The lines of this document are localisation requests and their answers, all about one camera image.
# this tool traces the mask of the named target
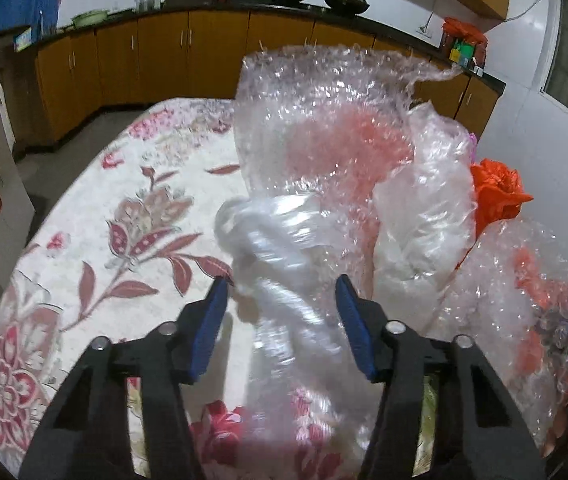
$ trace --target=floral tablecloth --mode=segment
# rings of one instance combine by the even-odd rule
[[[142,337],[230,272],[213,224],[222,202],[246,195],[232,115],[228,101],[155,105],[88,165],[22,253],[0,303],[0,460],[14,475],[94,337]],[[184,387],[205,465],[234,465],[252,341],[230,301],[208,373]],[[128,389],[134,464],[145,472],[138,381]],[[331,457],[322,476],[337,465]]]

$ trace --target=kitchen counter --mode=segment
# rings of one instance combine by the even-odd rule
[[[260,12],[273,12],[277,14],[288,14],[289,16],[298,16],[302,18],[309,18],[312,20],[319,20],[331,25],[337,25],[339,27],[348,28],[350,30],[355,30],[363,34],[371,34],[376,36],[381,40],[390,40],[395,43],[403,44],[407,47],[413,48],[414,50],[431,56],[433,60],[441,62],[449,62],[448,59],[439,51],[438,48],[432,46],[432,44],[427,43],[419,38],[407,34],[397,28],[393,28],[384,23],[375,22],[368,18],[363,18],[361,16],[355,16],[354,18],[346,18],[334,13],[331,9],[327,7],[312,6],[306,4],[299,4],[297,6],[283,6],[277,3],[275,0],[228,0],[224,4],[221,4],[214,0],[211,4],[198,4],[193,6],[180,6],[180,7],[163,7],[160,10],[151,10],[149,12],[136,13],[131,11],[119,12],[116,15],[107,18],[104,22],[98,23],[97,25],[92,25],[89,27],[83,27],[80,29],[72,29],[61,34],[55,34],[52,36],[47,36],[42,40],[34,43],[30,48],[39,47],[43,44],[49,43],[51,41],[62,38],[63,36],[74,34],[80,30],[88,30],[90,28],[100,28],[108,27],[109,25],[114,25],[116,23],[122,23],[129,20],[136,20],[143,16],[151,16],[153,14],[176,12],[184,10],[202,10],[202,9],[215,9],[215,10],[259,10]],[[464,70],[466,74],[472,77],[477,77],[473,72],[469,70]],[[499,95],[504,93],[504,88],[506,84],[499,79],[484,73],[481,78],[482,81],[491,89],[496,91]]]

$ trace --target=gray floor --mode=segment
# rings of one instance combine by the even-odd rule
[[[29,194],[46,199],[47,215],[84,168],[142,112],[105,112],[55,153],[27,155],[17,164]]]

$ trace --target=crumpled plastic packaging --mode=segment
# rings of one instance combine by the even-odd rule
[[[276,478],[308,446],[339,449],[342,473],[356,474],[368,446],[381,387],[357,370],[339,324],[344,236],[333,220],[309,193],[235,199],[216,216],[239,302],[260,311],[238,448],[238,468],[252,474]]]
[[[373,299],[391,319],[424,334],[445,286],[475,241],[468,131],[430,103],[410,111],[413,161],[375,186],[380,229]]]
[[[472,336],[536,444],[568,401],[568,262],[525,218],[490,224],[456,272],[429,337]]]
[[[378,234],[372,191],[413,157],[413,85],[457,73],[397,52],[344,47],[287,47],[244,59],[234,131],[251,196],[318,192],[348,233],[347,272],[366,297]]]

